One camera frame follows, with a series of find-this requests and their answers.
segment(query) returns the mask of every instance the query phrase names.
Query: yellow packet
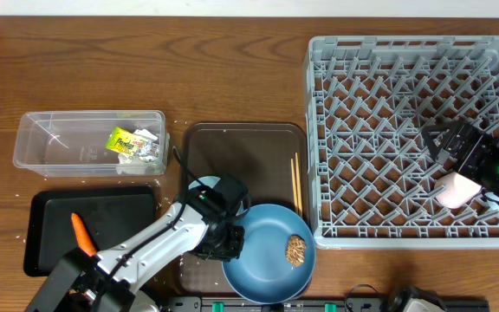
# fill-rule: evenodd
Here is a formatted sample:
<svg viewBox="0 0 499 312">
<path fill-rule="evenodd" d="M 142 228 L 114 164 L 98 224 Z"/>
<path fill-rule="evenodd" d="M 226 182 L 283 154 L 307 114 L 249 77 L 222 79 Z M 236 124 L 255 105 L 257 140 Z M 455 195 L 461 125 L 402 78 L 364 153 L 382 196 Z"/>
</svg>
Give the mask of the yellow packet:
<svg viewBox="0 0 499 312">
<path fill-rule="evenodd" d="M 113 130 L 113 133 L 111 133 L 105 147 L 117 153 L 133 156 L 136 151 L 147 144 L 147 142 L 149 142 L 149 140 L 116 127 Z"/>
</svg>

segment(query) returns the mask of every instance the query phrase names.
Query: white plastic crate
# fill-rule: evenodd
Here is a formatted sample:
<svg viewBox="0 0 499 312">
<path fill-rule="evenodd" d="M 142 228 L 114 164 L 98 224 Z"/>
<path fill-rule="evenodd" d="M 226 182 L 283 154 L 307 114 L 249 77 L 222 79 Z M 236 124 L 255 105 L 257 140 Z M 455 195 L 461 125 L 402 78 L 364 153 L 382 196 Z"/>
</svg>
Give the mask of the white plastic crate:
<svg viewBox="0 0 499 312">
<path fill-rule="evenodd" d="M 311 225 L 319 248 L 499 248 L 499 209 L 441 206 L 420 131 L 499 133 L 499 36 L 322 36 L 303 64 Z"/>
</svg>

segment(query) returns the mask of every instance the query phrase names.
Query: brown tray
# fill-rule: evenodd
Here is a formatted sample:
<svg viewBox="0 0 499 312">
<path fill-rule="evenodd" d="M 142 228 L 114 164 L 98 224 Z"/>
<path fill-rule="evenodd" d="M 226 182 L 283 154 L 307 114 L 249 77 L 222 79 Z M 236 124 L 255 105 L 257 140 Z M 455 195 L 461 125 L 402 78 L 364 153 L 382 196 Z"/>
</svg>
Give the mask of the brown tray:
<svg viewBox="0 0 499 312">
<path fill-rule="evenodd" d="M 184 136 L 183 151 L 197 177 L 228 173 L 248 186 L 252 204 L 276 203 L 294 209 L 290 159 L 298 152 L 301 201 L 308 221 L 308 175 L 305 133 L 286 123 L 199 123 Z M 218 261 L 191 254 L 180 260 L 179 283 L 191 294 L 235 294 Z"/>
</svg>

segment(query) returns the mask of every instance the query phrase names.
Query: plastic bin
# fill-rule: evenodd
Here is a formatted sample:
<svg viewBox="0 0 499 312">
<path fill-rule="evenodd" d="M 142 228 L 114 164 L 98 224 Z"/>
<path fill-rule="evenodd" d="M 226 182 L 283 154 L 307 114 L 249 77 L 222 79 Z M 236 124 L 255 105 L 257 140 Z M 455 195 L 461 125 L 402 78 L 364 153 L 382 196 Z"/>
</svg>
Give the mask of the plastic bin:
<svg viewBox="0 0 499 312">
<path fill-rule="evenodd" d="M 146 129 L 158 137 L 158 161 L 120 164 L 105 148 L 111 132 Z M 13 163 L 48 177 L 112 177 L 165 172 L 169 136 L 160 111 L 34 112 L 22 118 Z"/>
<path fill-rule="evenodd" d="M 499 36 L 321 36 L 303 64 L 311 226 L 319 248 L 499 248 L 499 208 L 443 207 L 420 132 L 499 133 Z"/>
</svg>

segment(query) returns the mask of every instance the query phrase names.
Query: blue bowl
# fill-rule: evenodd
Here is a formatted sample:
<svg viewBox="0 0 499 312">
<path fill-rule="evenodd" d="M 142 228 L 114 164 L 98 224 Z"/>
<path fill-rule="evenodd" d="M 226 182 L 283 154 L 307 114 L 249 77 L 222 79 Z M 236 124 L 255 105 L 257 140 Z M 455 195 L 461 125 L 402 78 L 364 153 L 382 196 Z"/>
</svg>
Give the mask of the blue bowl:
<svg viewBox="0 0 499 312">
<path fill-rule="evenodd" d="M 308 226 L 293 211 L 273 204 L 251 207 L 238 222 L 245 229 L 239 259 L 223 263 L 226 280 L 238 295 L 261 304 L 284 302 L 299 295 L 311 281 L 315 243 Z M 292 267 L 286 259 L 290 236 L 307 246 L 305 262 Z"/>
</svg>

